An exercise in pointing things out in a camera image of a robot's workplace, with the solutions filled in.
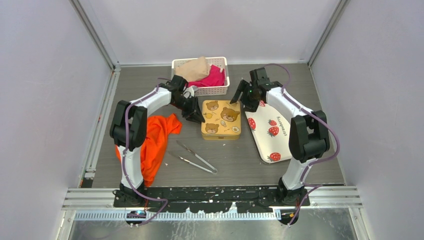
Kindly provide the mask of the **silver box lid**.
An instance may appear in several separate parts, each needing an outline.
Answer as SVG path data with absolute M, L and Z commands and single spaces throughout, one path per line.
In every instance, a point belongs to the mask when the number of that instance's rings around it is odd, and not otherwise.
M 241 104 L 229 100 L 205 100 L 202 103 L 201 133 L 227 134 L 242 132 Z

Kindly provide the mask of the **gold chocolate tray box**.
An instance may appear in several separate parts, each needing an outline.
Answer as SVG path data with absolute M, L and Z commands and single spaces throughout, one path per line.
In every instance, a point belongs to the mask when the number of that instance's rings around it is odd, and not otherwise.
M 212 134 L 212 133 L 201 133 L 202 138 L 207 141 L 233 141 L 240 138 L 241 132 L 228 132 L 227 134 Z

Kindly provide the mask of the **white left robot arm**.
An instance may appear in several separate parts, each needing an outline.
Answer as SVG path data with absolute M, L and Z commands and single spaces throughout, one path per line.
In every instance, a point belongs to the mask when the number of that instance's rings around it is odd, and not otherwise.
M 119 192 L 133 206 L 141 206 L 146 200 L 143 191 L 145 178 L 142 174 L 141 150 L 148 133 L 148 117 L 158 109 L 172 105 L 181 110 L 187 121 L 205 122 L 196 96 L 186 96 L 189 83 L 182 76 L 174 75 L 145 96 L 132 101 L 118 102 L 113 115 L 109 135 L 120 156 L 122 179 Z

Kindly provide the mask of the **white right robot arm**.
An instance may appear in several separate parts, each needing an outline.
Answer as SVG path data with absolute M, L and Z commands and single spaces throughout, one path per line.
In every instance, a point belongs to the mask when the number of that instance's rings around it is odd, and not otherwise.
M 305 194 L 305 178 L 310 168 L 330 149 L 327 116 L 321 110 L 312 111 L 302 105 L 284 84 L 271 81 L 265 68 L 251 70 L 249 75 L 250 81 L 239 82 L 230 102 L 241 101 L 244 110 L 252 113 L 264 102 L 289 121 L 288 148 L 292 158 L 276 190 L 279 202 L 288 206 Z

